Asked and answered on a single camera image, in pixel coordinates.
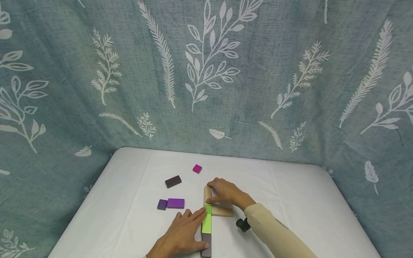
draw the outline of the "left hand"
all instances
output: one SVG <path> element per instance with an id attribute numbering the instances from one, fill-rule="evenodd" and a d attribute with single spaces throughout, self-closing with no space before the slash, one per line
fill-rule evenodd
<path id="1" fill-rule="evenodd" d="M 165 235 L 158 239 L 147 258 L 168 258 L 178 253 L 193 253 L 209 248 L 207 242 L 195 241 L 195 233 L 206 216 L 205 207 L 193 214 L 189 209 L 184 214 L 178 212 Z"/>

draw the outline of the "lime green block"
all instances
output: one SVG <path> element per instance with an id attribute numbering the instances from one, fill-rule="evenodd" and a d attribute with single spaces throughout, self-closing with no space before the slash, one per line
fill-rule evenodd
<path id="1" fill-rule="evenodd" d="M 211 205 L 204 205 L 206 208 L 206 213 L 212 214 L 212 206 Z"/>
<path id="2" fill-rule="evenodd" d="M 212 234 L 212 215 L 207 214 L 204 221 L 202 222 L 202 233 Z"/>

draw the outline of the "magenta block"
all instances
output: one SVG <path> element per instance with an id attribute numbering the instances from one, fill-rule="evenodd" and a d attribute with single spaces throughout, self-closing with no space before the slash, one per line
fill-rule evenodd
<path id="1" fill-rule="evenodd" d="M 185 207 L 185 199 L 168 199 L 168 208 L 183 209 Z"/>
<path id="2" fill-rule="evenodd" d="M 167 200 L 160 199 L 159 203 L 158 203 L 158 210 L 166 210 L 166 205 L 167 204 L 168 204 Z"/>
<path id="3" fill-rule="evenodd" d="M 192 169 L 192 171 L 196 172 L 196 173 L 200 173 L 202 170 L 202 167 L 198 164 L 195 165 L 195 167 Z"/>

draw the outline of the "blue-gray curtain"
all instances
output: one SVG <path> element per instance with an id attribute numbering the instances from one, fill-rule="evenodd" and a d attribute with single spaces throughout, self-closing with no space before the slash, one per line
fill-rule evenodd
<path id="1" fill-rule="evenodd" d="M 124 146 L 324 166 L 412 257 L 412 1 L 0 4 L 0 257 L 47 257 Z"/>

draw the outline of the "beige sleeve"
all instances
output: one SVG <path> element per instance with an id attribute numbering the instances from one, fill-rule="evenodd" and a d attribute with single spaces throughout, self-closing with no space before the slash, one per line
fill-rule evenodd
<path id="1" fill-rule="evenodd" d="M 262 204 L 244 211 L 255 235 L 268 246 L 276 258 L 317 258 L 293 231 L 277 220 Z"/>

